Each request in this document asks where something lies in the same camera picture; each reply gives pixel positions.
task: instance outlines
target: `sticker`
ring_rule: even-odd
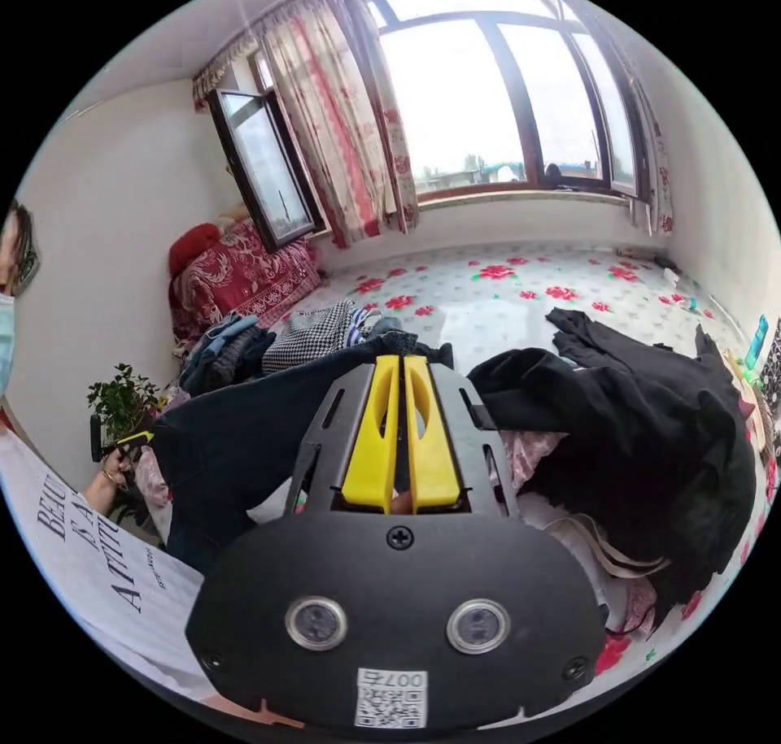
[[[424,728],[428,713],[427,671],[358,669],[356,727]]]

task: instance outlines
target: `red blanket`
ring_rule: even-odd
[[[236,224],[171,281],[176,345],[189,350],[231,311],[257,315],[259,326],[268,328],[320,282],[305,241],[269,254],[251,220]]]

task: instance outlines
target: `red floral curtain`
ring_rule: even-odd
[[[415,185],[376,26],[360,0],[298,0],[263,21],[277,95],[334,242],[417,225]]]

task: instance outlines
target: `houndstooth fabric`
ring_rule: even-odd
[[[379,311],[366,311],[351,299],[311,313],[294,313],[277,332],[263,357],[263,372],[311,362],[364,341]]]
[[[781,416],[781,320],[776,324],[765,367],[762,368],[762,391],[774,419]]]

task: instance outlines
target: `strap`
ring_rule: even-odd
[[[666,568],[670,564],[670,561],[668,559],[660,559],[657,560],[655,563],[638,563],[635,560],[628,560],[628,562],[634,564],[636,568],[625,568],[621,565],[616,565],[609,558],[608,550],[611,554],[614,555],[618,554],[621,557],[623,557],[624,555],[621,555],[621,553],[618,550],[614,549],[612,546],[610,546],[607,542],[603,541],[601,538],[595,537],[595,535],[591,532],[591,530],[588,529],[588,527],[583,522],[581,522],[579,519],[576,519],[573,516],[563,516],[560,519],[556,519],[550,524],[547,524],[543,528],[543,531],[545,533],[549,533],[555,536],[557,534],[561,534],[561,529],[564,528],[565,526],[574,528],[585,539],[586,543],[589,545],[589,548],[593,552],[599,564],[611,576],[614,576],[617,579],[639,579],[642,578],[643,576],[650,576],[652,573],[656,573],[657,571]]]

